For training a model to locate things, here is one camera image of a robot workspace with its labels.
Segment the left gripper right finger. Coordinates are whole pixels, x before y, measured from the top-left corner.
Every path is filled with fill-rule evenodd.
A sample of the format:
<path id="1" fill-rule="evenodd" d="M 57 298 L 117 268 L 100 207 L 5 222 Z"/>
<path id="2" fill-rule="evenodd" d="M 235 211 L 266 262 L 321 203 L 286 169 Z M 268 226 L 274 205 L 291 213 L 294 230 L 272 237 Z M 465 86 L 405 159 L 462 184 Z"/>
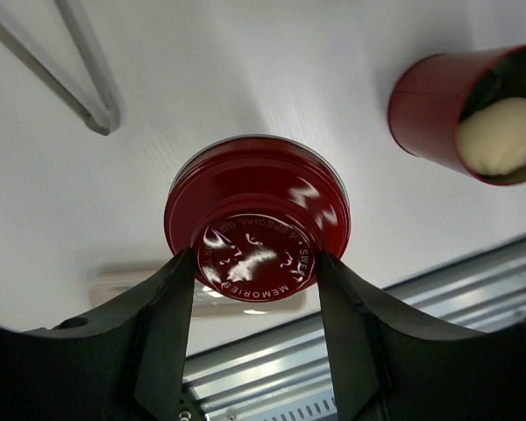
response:
<path id="1" fill-rule="evenodd" d="M 526 420 L 526 321 L 484 333 L 421 312 L 329 253 L 317 263 L 342 420 Z"/>

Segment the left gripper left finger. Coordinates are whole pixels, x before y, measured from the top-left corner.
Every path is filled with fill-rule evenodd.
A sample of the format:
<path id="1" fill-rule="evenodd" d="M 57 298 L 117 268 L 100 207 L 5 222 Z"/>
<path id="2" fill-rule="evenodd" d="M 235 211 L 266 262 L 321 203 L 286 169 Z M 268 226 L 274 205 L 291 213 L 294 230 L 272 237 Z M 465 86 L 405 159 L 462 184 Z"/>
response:
<path id="1" fill-rule="evenodd" d="M 190 249 L 51 329 L 0 327 L 0 420 L 175 420 L 195 283 Z"/>

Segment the silver tin lid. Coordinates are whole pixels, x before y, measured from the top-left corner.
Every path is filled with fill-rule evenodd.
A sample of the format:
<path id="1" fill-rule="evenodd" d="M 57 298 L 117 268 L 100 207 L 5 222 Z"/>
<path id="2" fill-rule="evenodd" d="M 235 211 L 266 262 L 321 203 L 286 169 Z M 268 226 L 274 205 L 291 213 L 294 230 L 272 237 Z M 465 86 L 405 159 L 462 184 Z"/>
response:
<path id="1" fill-rule="evenodd" d="M 271 135 L 207 146 L 180 169 L 164 211 L 169 248 L 190 249 L 196 279 L 230 299 L 271 303 L 316 280 L 320 253 L 344 254 L 345 186 L 309 147 Z"/>

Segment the metal serving tongs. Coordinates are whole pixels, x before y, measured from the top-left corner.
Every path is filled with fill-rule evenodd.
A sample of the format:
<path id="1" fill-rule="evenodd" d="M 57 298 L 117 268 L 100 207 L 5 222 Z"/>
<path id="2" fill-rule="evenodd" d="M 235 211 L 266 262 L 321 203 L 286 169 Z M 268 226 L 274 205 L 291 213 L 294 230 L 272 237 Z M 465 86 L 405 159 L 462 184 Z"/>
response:
<path id="1" fill-rule="evenodd" d="M 83 1 L 0 1 L 0 44 L 92 132 L 118 129 L 117 84 Z"/>

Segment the beige steamed bun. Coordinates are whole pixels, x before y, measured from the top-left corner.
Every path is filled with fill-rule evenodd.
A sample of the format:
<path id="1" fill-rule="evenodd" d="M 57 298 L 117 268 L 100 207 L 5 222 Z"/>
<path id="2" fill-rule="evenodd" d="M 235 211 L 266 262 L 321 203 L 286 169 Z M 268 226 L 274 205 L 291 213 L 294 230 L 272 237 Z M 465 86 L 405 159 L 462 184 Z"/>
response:
<path id="1" fill-rule="evenodd" d="M 509 175 L 526 166 L 526 99 L 509 97 L 460 123 L 458 151 L 478 175 Z"/>

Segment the red tin can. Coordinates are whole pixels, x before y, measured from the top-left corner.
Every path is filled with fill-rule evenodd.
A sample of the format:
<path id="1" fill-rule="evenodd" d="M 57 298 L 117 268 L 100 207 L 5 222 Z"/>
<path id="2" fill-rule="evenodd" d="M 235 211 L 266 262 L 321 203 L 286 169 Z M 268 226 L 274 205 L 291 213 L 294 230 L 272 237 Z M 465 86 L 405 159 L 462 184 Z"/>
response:
<path id="1" fill-rule="evenodd" d="M 479 175 L 462 160 L 458 127 L 509 97 L 526 99 L 526 44 L 434 54 L 413 64 L 389 98 L 388 127 L 406 153 L 494 186 L 526 183 L 526 165 L 509 175 Z"/>

